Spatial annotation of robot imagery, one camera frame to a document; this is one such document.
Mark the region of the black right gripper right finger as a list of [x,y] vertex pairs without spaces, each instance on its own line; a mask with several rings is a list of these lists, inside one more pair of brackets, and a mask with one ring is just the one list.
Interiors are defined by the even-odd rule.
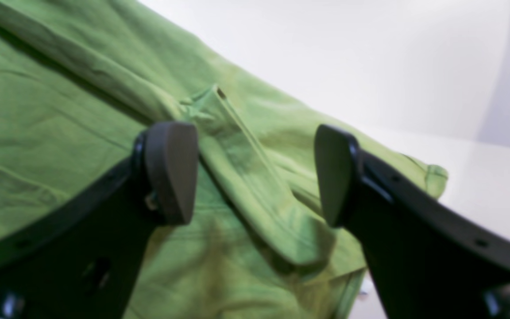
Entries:
[[441,205],[322,124],[314,138],[327,223],[361,244],[389,319],[510,319],[510,240]]

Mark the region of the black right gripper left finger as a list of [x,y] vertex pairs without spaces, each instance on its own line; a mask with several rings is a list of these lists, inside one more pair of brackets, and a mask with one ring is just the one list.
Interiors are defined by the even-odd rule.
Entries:
[[0,239],[0,319],[121,319],[158,227],[193,216],[193,124],[158,122],[47,216]]

